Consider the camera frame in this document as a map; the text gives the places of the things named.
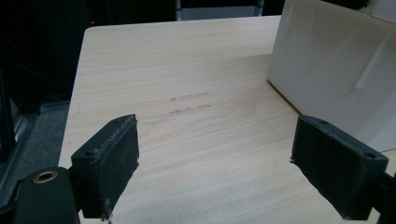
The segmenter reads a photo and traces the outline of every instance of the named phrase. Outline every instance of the wood grain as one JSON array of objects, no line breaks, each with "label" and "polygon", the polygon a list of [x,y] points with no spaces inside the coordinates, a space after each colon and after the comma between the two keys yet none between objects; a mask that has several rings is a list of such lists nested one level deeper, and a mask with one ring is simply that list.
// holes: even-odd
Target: wood grain
[{"label": "wood grain", "polygon": [[113,223],[343,223],[289,163],[297,113],[266,78],[278,24],[89,29],[60,165],[108,121],[136,114],[140,166]]}]

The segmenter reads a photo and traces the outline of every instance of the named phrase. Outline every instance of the wooden table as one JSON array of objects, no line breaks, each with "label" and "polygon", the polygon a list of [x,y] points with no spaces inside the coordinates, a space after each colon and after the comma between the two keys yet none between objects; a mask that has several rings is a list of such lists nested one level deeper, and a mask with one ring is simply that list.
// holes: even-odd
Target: wooden table
[{"label": "wooden table", "polygon": [[343,223],[289,163],[297,112],[266,79],[279,19],[89,29],[60,165],[136,114],[140,166],[113,223]]}]

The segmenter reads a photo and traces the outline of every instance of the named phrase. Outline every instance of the light wood surface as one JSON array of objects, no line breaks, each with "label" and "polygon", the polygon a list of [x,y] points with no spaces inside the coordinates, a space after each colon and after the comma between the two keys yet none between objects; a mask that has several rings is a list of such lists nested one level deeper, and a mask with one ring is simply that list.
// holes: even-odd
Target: light wood surface
[{"label": "light wood surface", "polygon": [[[289,163],[297,113],[266,78],[278,24],[89,29],[60,165],[108,121],[136,114],[140,166],[113,223],[343,223]],[[396,153],[385,154],[393,174]]]}]

